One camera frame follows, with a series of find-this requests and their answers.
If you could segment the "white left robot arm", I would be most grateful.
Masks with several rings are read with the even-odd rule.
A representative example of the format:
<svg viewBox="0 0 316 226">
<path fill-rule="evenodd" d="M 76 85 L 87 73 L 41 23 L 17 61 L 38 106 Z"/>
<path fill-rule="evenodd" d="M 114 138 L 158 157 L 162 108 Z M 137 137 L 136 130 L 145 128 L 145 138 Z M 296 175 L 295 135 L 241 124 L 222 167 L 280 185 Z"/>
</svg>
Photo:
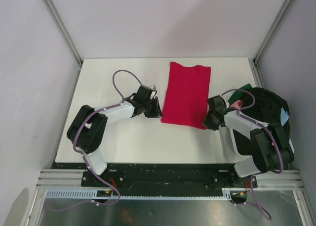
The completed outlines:
<svg viewBox="0 0 316 226">
<path fill-rule="evenodd" d="M 109 180 L 105 171 L 108 166 L 99 149 L 106 126 L 141 114 L 147 118 L 163 116 L 155 86 L 141 85 L 136 93 L 112 106 L 95 109 L 84 105 L 72 121 L 67 138 L 93 172 L 91 179 L 98 186 L 106 185 Z"/>
</svg>

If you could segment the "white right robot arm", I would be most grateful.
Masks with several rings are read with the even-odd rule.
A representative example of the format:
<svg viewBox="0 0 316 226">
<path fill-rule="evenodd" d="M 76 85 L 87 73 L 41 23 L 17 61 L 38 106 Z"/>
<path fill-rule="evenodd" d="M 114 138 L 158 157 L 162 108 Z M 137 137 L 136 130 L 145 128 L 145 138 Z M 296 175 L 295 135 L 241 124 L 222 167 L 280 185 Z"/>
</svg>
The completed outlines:
<svg viewBox="0 0 316 226">
<path fill-rule="evenodd" d="M 286 164 L 294 161 L 294 151 L 279 123 L 269 124 L 251 118 L 235 108 L 230 108 L 222 96 L 207 100 L 208 112 L 203 125 L 210 130 L 228 128 L 250 141 L 251 153 L 234 164 L 228 174 L 228 182 L 239 187 L 247 176 L 274 172 L 281 174 Z"/>
</svg>

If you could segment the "red t shirt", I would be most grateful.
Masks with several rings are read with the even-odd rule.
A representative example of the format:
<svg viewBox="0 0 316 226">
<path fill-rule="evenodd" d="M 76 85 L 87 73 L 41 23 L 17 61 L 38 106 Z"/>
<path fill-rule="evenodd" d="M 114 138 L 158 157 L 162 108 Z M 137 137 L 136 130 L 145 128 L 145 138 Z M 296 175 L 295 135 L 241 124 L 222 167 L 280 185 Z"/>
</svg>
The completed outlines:
<svg viewBox="0 0 316 226">
<path fill-rule="evenodd" d="M 210 80 L 211 67 L 170 62 L 161 122 L 205 130 Z"/>
</svg>

